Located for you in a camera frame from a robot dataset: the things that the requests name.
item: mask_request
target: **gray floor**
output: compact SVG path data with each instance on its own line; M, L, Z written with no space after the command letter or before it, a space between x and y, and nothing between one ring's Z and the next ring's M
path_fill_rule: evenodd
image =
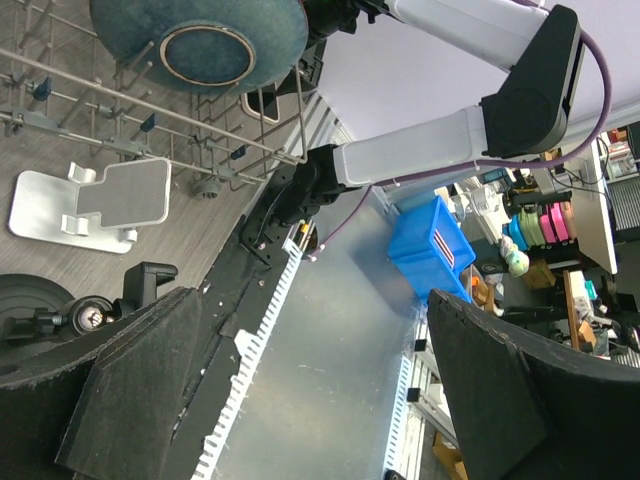
M34 5L44 6L43 0L35 0ZM84 0L66 0L58 2L55 13L74 23L91 28L88 2ZM0 46L11 48L11 23L14 14L14 0L0 0ZM24 18L22 8L19 9L20 18ZM37 21L39 14L34 12L32 24ZM42 48L42 41L49 41L49 24L46 23L40 32L39 39L29 45L31 58L37 57ZM78 76L90 77L93 58L93 46L87 37L74 32L69 27L56 27L54 38L54 66L74 73ZM102 78L105 86L113 86L111 80L113 61L96 42L96 51L100 59L96 76ZM0 72L11 71L9 62L0 59ZM36 80L42 80L44 75L36 75ZM73 85L54 78L54 89L67 95L78 96L78 89ZM176 94L165 91L154 85L138 85L132 94L138 95L145 89L151 88L154 94L149 101L170 108L171 110L188 114L193 111L191 98L186 94ZM0 87L0 104L7 100L7 89ZM109 98L94 98L96 103L111 105ZM50 114L60 118L68 111L70 104L60 99L51 102ZM214 107L216 112L223 110L222 106ZM90 133L91 116L83 109L71 122L69 128L76 133ZM281 102L281 118L286 119L298 112L294 95L284 97ZM150 112L138 109L135 115L146 118ZM171 119L158 118L158 124L171 127L184 133L195 133L188 125L178 124ZM229 127L243 124L242 135L255 138L260 134L259 122L247 117L241 110L232 112L228 117ZM113 122L98 118L96 132L108 136L111 134ZM270 146L279 147L290 135L293 126L284 128L269 138ZM135 124L125 126L129 135L136 130ZM154 153L166 154L169 148L169 137L162 132L152 132L150 143L154 146ZM186 140L176 142L175 157L185 162L198 162L197 148L189 146ZM244 159L238 161L237 168L258 158L259 152L254 151ZM224 158L220 152L217 160ZM9 208L13 196L13 188L17 175L24 170L65 177L69 162L73 160L83 167L91 167L100 171L105 165L118 161L116 154L102 151L92 158L89 147L61 140L55 137L23 132L14 138L0 139L0 218L3 227L0 230L2 253L0 254L0 273L29 273L41 275L54 280L70 290L76 296L99 294L113 298L120 293L123 273L140 261L154 261L172 263L178 266L180 275L177 283L184 286L196 286L211 266L231 228L253 196L256 187L249 186L232 193L227 187L215 200L200 201L192 198L188 193L188 185L192 175L180 175L172 189L170 215L167 221L159 226L147 227L140 231L139 242L126 255L114 255L79 248L53 245L13 236L6 228Z

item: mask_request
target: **white wall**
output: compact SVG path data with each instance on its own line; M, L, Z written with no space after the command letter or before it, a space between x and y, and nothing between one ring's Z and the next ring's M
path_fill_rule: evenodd
M640 0L565 0L604 50L614 103L640 99ZM320 91L355 139L415 125L476 104L500 87L504 74L430 35L390 18L356 35L329 39ZM602 83L585 55L573 119L594 115Z

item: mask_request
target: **plush toy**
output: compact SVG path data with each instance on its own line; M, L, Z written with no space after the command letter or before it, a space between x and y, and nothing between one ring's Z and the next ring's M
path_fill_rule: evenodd
M509 265L509 273L514 277L521 277L529 271L529 257L507 235L500 239L500 255Z

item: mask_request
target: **blue box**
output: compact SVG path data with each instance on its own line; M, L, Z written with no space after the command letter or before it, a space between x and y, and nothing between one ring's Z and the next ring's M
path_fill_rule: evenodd
M436 231L453 254L453 266L436 243ZM442 198L398 217L388 253L422 302L437 288L471 303L460 274L476 255Z

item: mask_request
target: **wire rack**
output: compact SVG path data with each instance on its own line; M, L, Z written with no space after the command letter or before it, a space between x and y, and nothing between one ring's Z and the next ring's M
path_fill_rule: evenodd
M86 3L60 1L0 1L0 23L11 30L10 42L0 44L0 60L9 67L0 70L7 89L0 107L5 137L35 130L86 144L91 158L108 152L119 161L162 156L172 162L176 177L191 173L192 180L228 183L232 190L266 182L278 165L306 161L298 69L297 112L272 126L265 122L262 95L259 118L240 112L235 85L205 97L148 82L145 74L152 64L139 63L153 42L128 65L119 64L90 28ZM248 122L259 122L259 130L252 125L257 137L243 136ZM274 135L296 124L301 158L288 154Z

